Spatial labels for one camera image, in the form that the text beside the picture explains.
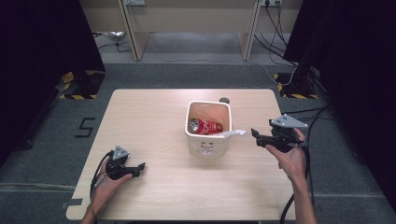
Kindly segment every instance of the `white container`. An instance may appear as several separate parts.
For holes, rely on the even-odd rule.
[[[187,135],[190,154],[204,159],[222,157],[230,141],[230,135],[202,135],[189,133],[191,119],[203,119],[220,123],[223,132],[232,130],[231,108],[228,104],[209,101],[192,101],[187,108],[184,131]]]

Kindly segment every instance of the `wooden table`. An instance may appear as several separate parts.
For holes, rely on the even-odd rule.
[[[230,99],[233,128],[226,154],[215,161],[193,157],[184,133],[189,102]],[[101,213],[106,220],[276,220],[292,194],[277,160],[257,147],[250,128],[270,135],[268,119],[280,116],[270,90],[114,91],[69,206],[82,219],[92,175],[115,146],[131,154],[127,166],[146,169],[117,192]],[[294,207],[287,219],[295,219]]]

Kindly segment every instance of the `soda can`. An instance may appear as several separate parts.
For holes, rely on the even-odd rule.
[[[204,119],[190,119],[189,133],[208,135],[212,133],[221,133],[222,126],[220,123]]]

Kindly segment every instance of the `forearm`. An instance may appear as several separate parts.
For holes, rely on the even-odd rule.
[[[96,208],[95,206],[88,205],[87,210],[85,211],[84,218],[81,220],[81,224],[92,224],[96,222],[98,217],[100,208]]]
[[[303,178],[292,181],[294,191],[294,207],[297,224],[317,223],[314,208],[308,194],[308,185]]]

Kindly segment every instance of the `black cable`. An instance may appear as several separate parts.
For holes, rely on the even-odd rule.
[[[101,48],[104,48],[104,47],[107,47],[107,46],[110,46],[110,45],[113,45],[113,43],[111,43],[111,44],[105,44],[105,45],[99,47],[98,49],[101,49]]]
[[[92,194],[93,194],[93,186],[95,185],[96,180],[97,180],[97,177],[99,176],[99,175],[98,175],[98,172],[99,172],[99,170],[100,170],[100,167],[102,166],[102,163],[103,163],[103,161],[106,159],[106,157],[107,157],[107,156],[110,156],[110,154],[111,154],[111,151],[110,151],[110,152],[107,152],[107,154],[100,160],[99,165],[98,165],[98,167],[96,168],[95,174],[93,175],[92,182],[91,182],[91,188],[90,188],[90,199],[91,199],[91,200],[92,200]]]
[[[328,101],[328,97],[327,97],[327,91],[326,89],[321,85],[320,81],[317,79],[317,77],[315,77],[313,75],[313,71],[308,73],[308,77],[310,78],[310,80],[312,81],[312,86],[315,88],[315,84],[319,87],[319,91],[321,92],[321,95],[323,97],[324,100]]]
[[[272,24],[274,25],[276,34],[277,34],[277,35],[279,36],[279,38],[283,41],[283,43],[285,43],[285,46],[287,47],[287,46],[288,46],[288,43],[286,43],[285,38],[283,38],[283,36],[282,36],[282,35],[279,33],[279,31],[277,30],[277,27],[276,27],[276,25],[275,25],[275,23],[274,23],[274,20],[272,19],[271,14],[270,14],[270,12],[268,11],[268,7],[267,7],[265,10],[267,11],[268,17],[270,18]]]
[[[325,105],[325,106],[319,107],[319,108],[312,108],[312,109],[306,109],[306,110],[297,110],[297,111],[283,112],[282,114],[296,114],[296,113],[302,113],[302,112],[320,110],[320,109],[327,108],[327,107],[328,107],[328,106]]]
[[[280,15],[282,13],[282,6],[280,5],[280,2],[276,1],[276,9],[277,9],[277,25],[279,25],[279,30],[280,34],[282,35],[283,40],[285,40],[285,36],[283,36],[283,31],[282,31],[282,22],[280,22]]]
[[[298,119],[299,121],[308,121],[308,120],[311,120],[312,119],[312,117],[311,118],[300,118],[300,119]]]
[[[276,54],[276,55],[279,56],[280,58],[283,58],[283,56],[280,55],[278,52],[274,51],[273,49],[268,48],[264,43],[262,43],[262,42],[260,41],[260,39],[259,39],[256,35],[254,35],[254,37],[256,38],[257,41],[259,41],[259,43],[262,45],[263,48],[268,49],[269,51],[273,52],[274,54]],[[277,64],[285,65],[285,66],[290,66],[290,67],[297,67],[297,64],[295,64],[295,63],[293,63],[293,62],[289,62],[289,61],[287,61],[287,62],[290,63],[290,64],[292,64],[292,65],[285,64],[285,63],[277,63]]]
[[[311,76],[309,75],[311,72],[308,73],[308,80],[307,80],[307,82],[308,82],[308,85],[309,85],[309,88],[311,89],[311,91],[312,91],[316,96],[318,96],[318,93],[317,93],[317,91],[316,91],[316,89],[315,89],[315,83],[314,83],[314,81],[312,80]]]
[[[303,152],[305,154],[305,170],[304,170],[304,176],[305,178],[308,177],[308,174],[310,173],[311,170],[311,156],[309,154],[309,147],[305,146],[303,147]],[[288,202],[285,205],[285,208],[283,209],[282,215],[280,216],[280,220],[279,223],[283,224],[285,223],[285,218],[286,218],[286,214],[289,211],[289,208],[291,206],[291,204],[294,201],[294,194],[291,195],[290,199],[288,200]]]
[[[271,59],[271,61],[272,61],[273,63],[276,63],[276,62],[274,61],[274,59],[272,58],[272,56],[271,56],[271,51],[272,51],[272,47],[274,46],[275,37],[276,37],[276,33],[274,34],[274,37],[273,37],[273,39],[272,39],[272,41],[271,41],[270,52],[269,52],[270,59]]]
[[[317,121],[319,115],[327,108],[328,108],[328,106],[322,107],[319,110],[319,112],[313,116],[314,120],[312,121],[311,125],[309,126],[308,134],[307,134],[307,137],[306,137],[306,142],[309,143],[309,138],[310,138],[310,135],[311,135],[312,127],[314,126],[315,122]],[[311,201],[312,201],[312,204],[315,204],[314,188],[313,188],[313,184],[312,184],[312,175],[311,175],[311,156],[310,156],[310,153],[309,153],[309,147],[308,146],[303,147],[303,151],[304,151],[304,154],[305,154],[305,171],[304,171],[304,175],[305,175],[305,178],[308,178],[308,176],[309,176],[309,180],[310,180],[309,183],[310,183],[310,188],[311,188]],[[279,221],[281,224],[285,223],[286,214],[288,213],[289,208],[290,208],[291,204],[293,203],[293,201],[294,201],[294,194],[291,195],[290,199],[286,203],[285,208],[283,209],[283,212],[282,212],[282,215],[281,215],[280,221]]]
[[[131,51],[131,49],[126,49],[126,50],[120,50],[120,45],[121,44],[125,44],[125,43],[127,43],[127,42],[124,42],[124,43],[116,43],[116,46],[117,46],[117,51],[118,52],[125,52],[125,51]]]
[[[260,35],[262,35],[262,39],[263,39],[265,42],[267,42],[267,44],[271,45],[271,43],[270,43],[268,40],[265,39],[265,37],[264,37],[264,35],[263,35],[262,33],[260,33]],[[282,53],[285,52],[284,49],[280,49],[280,48],[278,48],[277,46],[273,46],[273,48],[282,51]]]

